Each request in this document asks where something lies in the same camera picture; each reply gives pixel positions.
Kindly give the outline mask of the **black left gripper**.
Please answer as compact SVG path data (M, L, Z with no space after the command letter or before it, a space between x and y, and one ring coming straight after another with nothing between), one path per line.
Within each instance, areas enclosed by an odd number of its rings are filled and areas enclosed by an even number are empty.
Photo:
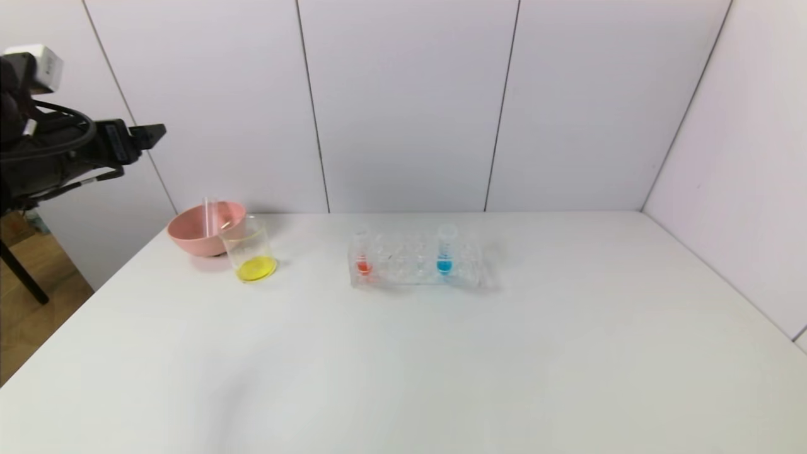
M89 141L62 155L63 175L84 175L104 168L123 175L125 167L139 160L141 150L153 149L167 132L164 124L128 129L123 120L98 121L95 126Z

